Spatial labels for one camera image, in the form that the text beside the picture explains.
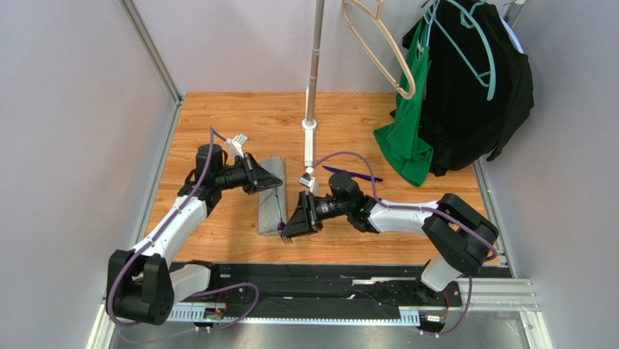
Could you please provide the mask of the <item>grey cloth napkin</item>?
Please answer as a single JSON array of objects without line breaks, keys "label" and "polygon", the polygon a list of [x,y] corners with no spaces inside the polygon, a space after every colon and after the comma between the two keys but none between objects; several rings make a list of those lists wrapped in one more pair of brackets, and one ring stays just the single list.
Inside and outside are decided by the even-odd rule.
[{"label": "grey cloth napkin", "polygon": [[[283,174],[278,174],[278,177],[283,179],[283,185],[277,187],[280,204],[283,211],[283,221],[286,224],[287,220],[287,203],[286,203],[286,165],[283,159]],[[278,235],[278,209],[275,203],[273,189],[268,189],[259,192],[258,199],[258,221],[257,233],[259,236],[274,236]]]}]

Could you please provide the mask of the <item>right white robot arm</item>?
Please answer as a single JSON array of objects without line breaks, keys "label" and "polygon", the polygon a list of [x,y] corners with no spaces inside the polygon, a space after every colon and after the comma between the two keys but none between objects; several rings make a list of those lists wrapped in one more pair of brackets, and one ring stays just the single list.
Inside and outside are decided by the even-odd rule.
[{"label": "right white robot arm", "polygon": [[442,292],[461,276],[477,275],[493,254],[498,228],[455,194],[404,204],[364,194],[347,172],[331,175],[328,184],[327,196],[299,193],[297,207],[280,231],[284,242],[317,233],[324,220],[340,216],[362,233],[424,234],[439,253],[418,277],[429,292]]}]

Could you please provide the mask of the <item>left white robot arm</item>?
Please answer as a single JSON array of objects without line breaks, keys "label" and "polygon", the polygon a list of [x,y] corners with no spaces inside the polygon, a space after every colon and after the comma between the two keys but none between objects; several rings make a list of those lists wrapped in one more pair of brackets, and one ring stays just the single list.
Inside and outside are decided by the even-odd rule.
[{"label": "left white robot arm", "polygon": [[204,292],[219,278],[212,262],[193,260],[172,271],[171,263],[189,235],[214,210],[225,190],[252,195],[283,181],[250,153],[230,146],[202,145],[195,167],[185,178],[174,205],[154,230],[131,249],[118,249],[108,260],[106,312],[120,326],[161,325],[172,308]]}]

